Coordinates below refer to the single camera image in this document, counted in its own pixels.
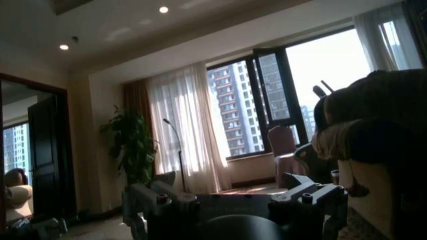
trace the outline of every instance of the potted plant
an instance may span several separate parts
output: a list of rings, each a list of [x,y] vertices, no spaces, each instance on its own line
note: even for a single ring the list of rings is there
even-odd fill
[[[126,185],[146,185],[152,179],[156,141],[152,139],[144,116],[126,109],[118,111],[117,106],[113,107],[113,118],[98,130],[100,133],[113,134],[108,154],[113,159],[118,159],[117,170],[124,169]]]

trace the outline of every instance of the doorway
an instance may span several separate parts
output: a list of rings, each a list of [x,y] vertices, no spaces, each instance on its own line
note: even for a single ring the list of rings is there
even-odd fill
[[[25,206],[17,210],[5,208],[0,195],[4,229],[16,218],[16,211],[17,217],[29,214],[48,218],[69,216],[77,209],[66,91],[5,74],[0,74],[0,84],[1,177],[18,169],[26,178],[25,188],[32,190],[26,201],[29,212],[22,210]]]

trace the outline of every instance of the microphone stand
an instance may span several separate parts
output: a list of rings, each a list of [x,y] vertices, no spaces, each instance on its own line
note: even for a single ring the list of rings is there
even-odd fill
[[[177,157],[178,157],[178,167],[180,167],[181,188],[182,188],[182,191],[186,192],[185,180],[184,180],[184,167],[182,167],[182,149],[181,149],[181,141],[180,141],[178,133],[176,131],[176,128],[170,124],[169,120],[162,118],[162,121],[172,127],[172,130],[174,132],[174,136],[177,139],[177,145],[178,145]]]

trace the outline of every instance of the window sill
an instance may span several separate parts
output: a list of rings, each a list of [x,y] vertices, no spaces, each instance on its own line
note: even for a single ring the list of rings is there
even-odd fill
[[[226,163],[237,162],[237,161],[242,161],[242,160],[248,160],[248,159],[253,159],[253,158],[260,158],[260,157],[265,157],[265,156],[273,156],[273,153],[268,152],[268,153],[260,153],[260,154],[250,155],[250,156],[242,156],[240,158],[226,160]]]

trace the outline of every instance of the recessed ceiling light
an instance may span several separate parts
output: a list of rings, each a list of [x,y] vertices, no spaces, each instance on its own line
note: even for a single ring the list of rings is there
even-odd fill
[[[61,50],[68,50],[68,45],[61,44],[61,45],[58,45],[58,48],[60,48]]]
[[[162,13],[162,14],[165,14],[168,11],[169,11],[169,9],[168,9],[166,6],[161,6],[161,7],[158,8],[158,12]]]

